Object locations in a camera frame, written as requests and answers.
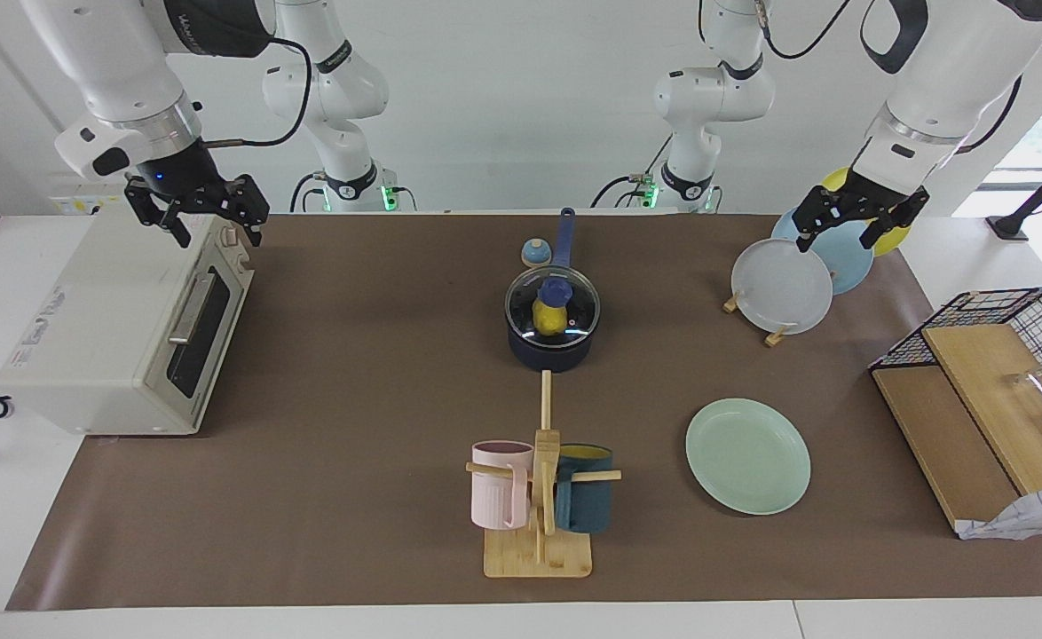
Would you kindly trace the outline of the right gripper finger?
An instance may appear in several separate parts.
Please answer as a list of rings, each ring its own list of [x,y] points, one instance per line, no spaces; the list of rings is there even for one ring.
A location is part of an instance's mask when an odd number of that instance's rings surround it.
[[[155,203],[154,193],[142,177],[128,177],[124,187],[128,205],[134,210],[138,221],[147,227],[157,227],[175,239],[180,248],[187,249],[192,241],[192,235],[187,229],[179,211],[171,205],[160,208]]]
[[[219,215],[237,224],[252,247],[260,247],[260,227],[268,223],[270,205],[252,175],[241,174],[222,183]]]

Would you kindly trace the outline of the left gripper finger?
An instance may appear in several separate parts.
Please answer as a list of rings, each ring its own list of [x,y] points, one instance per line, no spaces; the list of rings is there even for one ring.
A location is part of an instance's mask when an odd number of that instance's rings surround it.
[[[870,219],[866,229],[859,236],[859,242],[865,249],[872,251],[897,249],[910,234],[916,217],[927,205],[929,198],[928,191],[924,187],[919,187],[897,206],[888,210],[883,221],[879,218]]]
[[[796,247],[800,252],[807,252],[812,247],[817,236],[833,227],[833,193],[824,186],[814,186],[794,208],[793,225],[798,238]]]

